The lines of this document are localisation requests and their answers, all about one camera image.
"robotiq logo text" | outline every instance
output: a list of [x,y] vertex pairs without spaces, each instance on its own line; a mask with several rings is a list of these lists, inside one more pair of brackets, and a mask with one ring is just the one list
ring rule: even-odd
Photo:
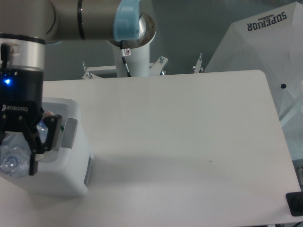
[[263,19],[262,22],[247,24],[247,30],[249,30],[249,31],[258,30],[258,29],[261,29],[261,28],[264,28],[264,27],[267,27],[270,25],[274,25],[278,22],[281,22],[282,20],[286,20],[287,16],[286,16],[285,12],[282,12],[281,14],[278,14],[277,16],[274,16],[267,20],[266,20],[266,18],[268,18],[268,17],[261,18],[261,19]]
[[24,112],[28,112],[28,108],[27,108],[27,107],[12,106],[12,105],[3,105],[3,106],[2,106],[2,111],[5,111],[5,110],[15,110],[15,111],[24,111]]

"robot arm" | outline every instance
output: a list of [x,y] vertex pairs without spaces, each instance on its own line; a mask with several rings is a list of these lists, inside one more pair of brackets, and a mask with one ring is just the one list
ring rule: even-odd
[[[37,172],[36,154],[51,150],[61,116],[42,109],[45,42],[71,39],[137,39],[140,0],[0,0],[0,142],[22,133],[31,149],[29,175]],[[48,127],[41,143],[36,125]]]

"white plastic container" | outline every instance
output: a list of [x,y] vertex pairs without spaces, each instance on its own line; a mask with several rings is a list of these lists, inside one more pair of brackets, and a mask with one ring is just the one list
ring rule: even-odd
[[34,176],[15,178],[0,176],[28,192],[82,196],[87,192],[87,179],[93,153],[81,125],[78,104],[70,99],[43,98],[43,109],[62,116],[64,131],[57,150],[45,153]]

